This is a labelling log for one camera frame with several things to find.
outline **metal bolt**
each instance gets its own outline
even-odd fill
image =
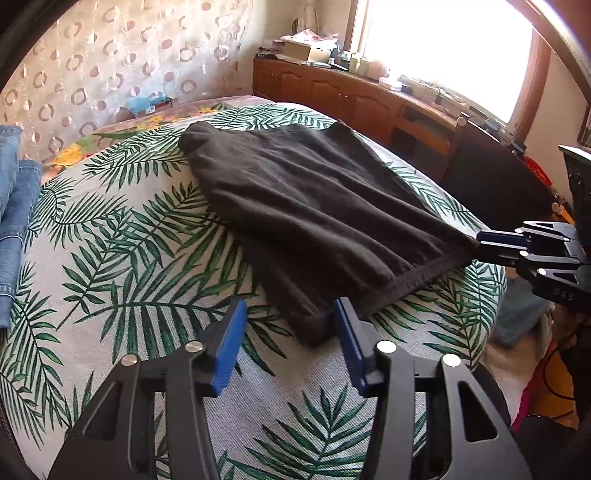
[[[382,353],[394,353],[396,351],[396,343],[389,340],[382,340],[377,344],[378,350]]]
[[[453,353],[446,353],[443,355],[443,363],[448,367],[459,367],[462,361],[457,355],[454,355]]]
[[[135,365],[137,362],[138,362],[138,358],[132,353],[125,355],[121,359],[121,365],[123,365],[124,367],[131,367],[131,365]]]
[[[200,352],[201,350],[203,350],[203,348],[203,344],[197,340],[189,342],[187,345],[185,345],[185,350],[189,353]]]

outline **palm leaf print bedspread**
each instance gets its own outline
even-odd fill
[[[334,120],[289,103],[206,117],[258,129]],[[221,398],[207,399],[222,479],[359,476],[375,402],[350,386],[339,342],[301,346],[207,204],[178,139],[187,120],[99,152],[42,187],[25,246],[12,330],[1,339],[0,396],[25,460],[42,478],[80,412],[126,353],[171,353],[220,320],[234,298],[248,330]],[[483,225],[400,158],[364,138],[446,222]],[[501,267],[473,262],[371,320],[413,355],[455,353],[477,363],[505,288]],[[169,478],[163,402],[157,467]],[[424,436],[419,399],[415,446]]]

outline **window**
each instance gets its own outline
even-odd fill
[[[384,61],[392,76],[447,87],[509,122],[533,30],[506,0],[373,0],[358,8],[365,18],[353,37],[364,56]]]

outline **white container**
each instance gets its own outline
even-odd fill
[[[369,64],[371,62],[368,59],[361,59],[361,62],[359,62],[359,71],[358,73],[362,76],[362,77],[367,77],[368,73],[369,73]]]
[[[378,82],[378,86],[392,92],[399,92],[402,90],[402,83],[400,83],[395,78],[390,77],[381,77]]]
[[[359,56],[357,54],[352,55],[351,59],[349,60],[349,72],[350,73],[358,73],[359,72]]]
[[[369,69],[367,77],[373,80],[379,80],[382,77],[388,76],[388,67],[381,60],[374,60],[369,63]]]

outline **cable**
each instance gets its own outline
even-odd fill
[[[568,417],[571,413],[574,413],[574,410],[569,410],[566,413],[561,413],[560,415],[556,415],[555,417],[550,417],[550,420],[560,420],[564,417]]]
[[[575,398],[574,397],[569,397],[567,395],[562,395],[560,393],[558,393],[557,391],[555,391],[550,384],[548,383],[548,379],[546,378],[546,368],[548,367],[548,364],[550,363],[550,360],[552,359],[553,355],[558,352],[558,350],[560,350],[561,347],[563,347],[566,342],[568,342],[573,335],[579,335],[579,333],[581,332],[581,330],[583,329],[584,323],[580,323],[579,325],[577,325],[577,328],[575,328],[575,330],[573,330],[573,333],[571,333],[568,337],[566,337],[559,345],[556,346],[556,348],[552,351],[552,353],[548,356],[548,360],[546,360],[546,363],[544,364],[544,368],[542,370],[542,380],[544,381],[544,385],[545,387],[548,389],[548,391],[554,395],[555,397],[558,398],[562,398],[563,400],[571,400],[574,401]]]

